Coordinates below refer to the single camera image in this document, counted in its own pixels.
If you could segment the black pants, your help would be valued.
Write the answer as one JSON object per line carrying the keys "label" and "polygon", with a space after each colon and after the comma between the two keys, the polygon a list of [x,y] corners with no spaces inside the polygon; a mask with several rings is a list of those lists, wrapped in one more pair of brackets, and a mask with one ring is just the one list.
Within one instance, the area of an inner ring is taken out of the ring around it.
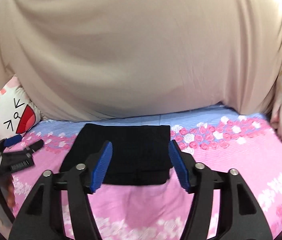
{"label": "black pants", "polygon": [[110,141],[113,154],[104,183],[109,185],[162,185],[170,178],[169,126],[101,126],[86,124],[65,156],[60,172],[83,163]]}

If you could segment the white cartoon face pillow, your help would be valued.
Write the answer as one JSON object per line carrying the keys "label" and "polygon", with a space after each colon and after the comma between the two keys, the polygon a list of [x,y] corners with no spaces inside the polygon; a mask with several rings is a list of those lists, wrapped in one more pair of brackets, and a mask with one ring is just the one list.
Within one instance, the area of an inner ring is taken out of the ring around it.
{"label": "white cartoon face pillow", "polygon": [[40,120],[40,110],[13,76],[0,90],[0,139],[24,136]]}

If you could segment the pink floral bed sheet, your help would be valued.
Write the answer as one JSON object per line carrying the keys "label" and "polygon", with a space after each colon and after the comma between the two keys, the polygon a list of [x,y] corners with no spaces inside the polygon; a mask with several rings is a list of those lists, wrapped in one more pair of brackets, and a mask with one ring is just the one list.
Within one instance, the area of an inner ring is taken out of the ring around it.
{"label": "pink floral bed sheet", "polygon": [[[217,105],[196,111],[106,120],[105,125],[168,125],[182,151],[212,170],[236,168],[254,193],[273,236],[282,231],[282,143],[262,114],[239,115]],[[42,121],[14,150],[42,139],[34,167],[13,175],[17,214],[45,170],[58,172],[81,122]],[[174,171],[161,186],[103,185],[89,197],[103,239],[179,239],[192,196],[180,186]]]}

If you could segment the beige draped curtain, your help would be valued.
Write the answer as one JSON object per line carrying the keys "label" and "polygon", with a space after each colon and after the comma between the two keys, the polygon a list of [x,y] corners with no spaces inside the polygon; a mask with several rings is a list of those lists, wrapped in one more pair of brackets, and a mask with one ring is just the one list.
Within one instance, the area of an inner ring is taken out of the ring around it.
{"label": "beige draped curtain", "polygon": [[0,0],[0,86],[48,118],[271,108],[280,0]]}

